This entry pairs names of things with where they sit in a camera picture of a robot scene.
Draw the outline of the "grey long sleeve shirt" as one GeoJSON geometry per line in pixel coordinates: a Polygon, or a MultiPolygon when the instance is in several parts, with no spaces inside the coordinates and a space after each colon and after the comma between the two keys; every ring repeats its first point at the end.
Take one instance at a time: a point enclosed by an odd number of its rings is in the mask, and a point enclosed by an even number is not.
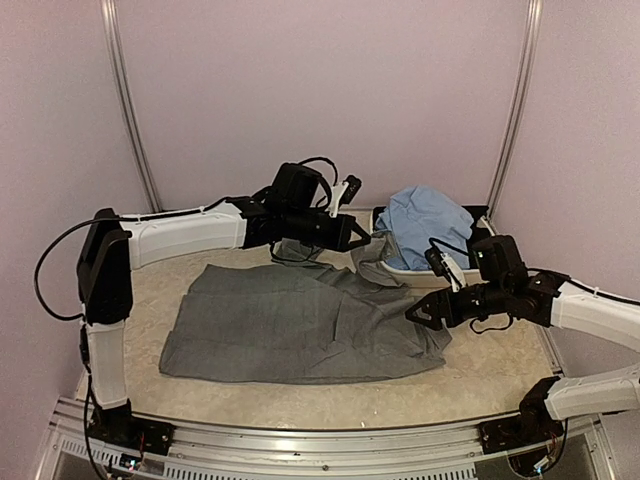
{"type": "Polygon", "coordinates": [[[352,251],[352,268],[318,261],[285,240],[281,262],[209,265],[182,297],[159,371],[225,383],[346,384],[415,375],[444,365],[452,337],[406,319],[408,286],[381,264],[387,234],[352,251]]]}

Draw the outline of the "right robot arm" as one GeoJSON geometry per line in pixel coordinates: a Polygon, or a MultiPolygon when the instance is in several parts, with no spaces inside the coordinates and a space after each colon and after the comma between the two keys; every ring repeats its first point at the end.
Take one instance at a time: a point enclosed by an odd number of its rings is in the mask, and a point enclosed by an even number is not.
{"type": "MultiPolygon", "coordinates": [[[[434,273],[450,285],[411,306],[405,313],[407,320],[440,331],[504,314],[510,320],[579,331],[639,349],[638,301],[584,285],[563,273],[527,267],[512,236],[490,236],[472,246],[482,278],[472,285],[464,283],[461,269],[440,251],[440,241],[433,239],[430,244],[425,256],[434,273]]],[[[518,442],[531,444],[551,421],[638,407],[637,365],[577,378],[548,377],[522,400],[511,433],[518,442]]]]}

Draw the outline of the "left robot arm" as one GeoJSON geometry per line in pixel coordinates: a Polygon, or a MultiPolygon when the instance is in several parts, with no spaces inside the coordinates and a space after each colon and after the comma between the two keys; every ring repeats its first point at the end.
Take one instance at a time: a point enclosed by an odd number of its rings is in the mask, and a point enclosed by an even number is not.
{"type": "Polygon", "coordinates": [[[77,267],[83,361],[91,377],[95,425],[121,445],[140,424],[126,393],[124,327],[133,308],[132,271],[165,259],[218,249],[250,249],[283,239],[336,252],[369,243],[341,213],[361,188],[350,175],[328,183],[312,160],[286,162],[272,183],[250,196],[168,213],[119,216],[102,209],[90,221],[77,267]]]}

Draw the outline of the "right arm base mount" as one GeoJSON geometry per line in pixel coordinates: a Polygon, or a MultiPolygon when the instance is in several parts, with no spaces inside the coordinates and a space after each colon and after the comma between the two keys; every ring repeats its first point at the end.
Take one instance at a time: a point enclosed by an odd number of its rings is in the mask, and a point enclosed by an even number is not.
{"type": "Polygon", "coordinates": [[[565,427],[561,421],[536,420],[518,414],[481,422],[478,433],[485,455],[528,447],[561,437],[565,427]]]}

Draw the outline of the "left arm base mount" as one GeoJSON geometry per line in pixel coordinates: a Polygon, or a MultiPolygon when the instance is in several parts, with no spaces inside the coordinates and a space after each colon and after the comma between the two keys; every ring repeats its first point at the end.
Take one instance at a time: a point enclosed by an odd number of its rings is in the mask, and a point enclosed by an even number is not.
{"type": "Polygon", "coordinates": [[[112,417],[101,421],[93,419],[88,427],[88,436],[104,443],[167,456],[172,445],[175,426],[141,417],[112,417]]]}

